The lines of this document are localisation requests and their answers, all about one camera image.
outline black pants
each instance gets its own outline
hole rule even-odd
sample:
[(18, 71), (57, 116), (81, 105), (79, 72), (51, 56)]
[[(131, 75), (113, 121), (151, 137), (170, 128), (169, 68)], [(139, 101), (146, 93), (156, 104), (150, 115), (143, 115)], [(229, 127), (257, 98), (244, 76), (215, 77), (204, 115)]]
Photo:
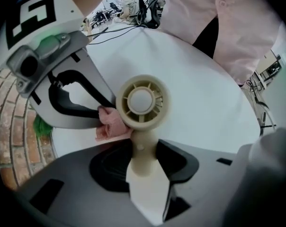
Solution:
[(210, 58), (213, 58), (218, 34), (219, 20), (215, 17), (198, 36), (193, 46), (208, 55)]

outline white tabletop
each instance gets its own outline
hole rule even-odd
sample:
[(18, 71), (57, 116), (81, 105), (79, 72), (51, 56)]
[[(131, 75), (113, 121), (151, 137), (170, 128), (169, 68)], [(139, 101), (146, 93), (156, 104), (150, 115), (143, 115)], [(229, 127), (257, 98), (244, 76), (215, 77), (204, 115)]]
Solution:
[[(118, 29), (125, 25), (116, 25)], [(99, 36), (93, 43), (126, 32)], [(131, 77), (150, 74), (170, 90), (168, 119), (157, 132), (161, 139), (236, 153), (259, 137), (256, 116), (241, 89), (212, 59), (190, 44), (158, 30), (135, 28), (119, 38), (87, 46), (88, 54), (114, 94)], [(66, 87), (71, 100), (90, 108), (96, 102), (79, 84)], [(54, 129), (58, 156), (92, 147), (95, 130)]]

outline pink shirt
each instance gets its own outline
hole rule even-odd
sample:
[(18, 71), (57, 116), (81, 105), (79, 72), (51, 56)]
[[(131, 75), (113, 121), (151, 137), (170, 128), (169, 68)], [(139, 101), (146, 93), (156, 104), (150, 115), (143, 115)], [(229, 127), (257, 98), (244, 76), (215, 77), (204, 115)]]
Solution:
[(274, 44), (281, 24), (265, 0), (165, 0), (164, 32), (193, 44), (216, 16), (219, 34), (214, 60), (238, 84), (255, 71)]

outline green object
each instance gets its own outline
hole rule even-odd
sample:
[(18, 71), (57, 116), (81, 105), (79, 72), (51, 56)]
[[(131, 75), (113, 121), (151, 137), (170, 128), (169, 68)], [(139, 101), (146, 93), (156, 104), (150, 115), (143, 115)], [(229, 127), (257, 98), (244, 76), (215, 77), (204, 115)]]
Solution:
[(53, 130), (53, 127), (46, 123), (38, 114), (34, 120), (34, 131), (37, 137), (43, 135), (49, 135)]

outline pink towel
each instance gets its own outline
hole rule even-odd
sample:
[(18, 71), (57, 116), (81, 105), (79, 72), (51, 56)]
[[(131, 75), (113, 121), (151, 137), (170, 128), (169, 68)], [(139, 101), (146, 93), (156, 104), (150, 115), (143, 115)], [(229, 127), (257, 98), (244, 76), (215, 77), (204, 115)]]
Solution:
[(133, 129), (124, 124), (118, 110), (99, 106), (98, 111), (100, 121), (104, 125), (96, 129), (96, 141), (109, 140), (122, 135), (130, 137)]

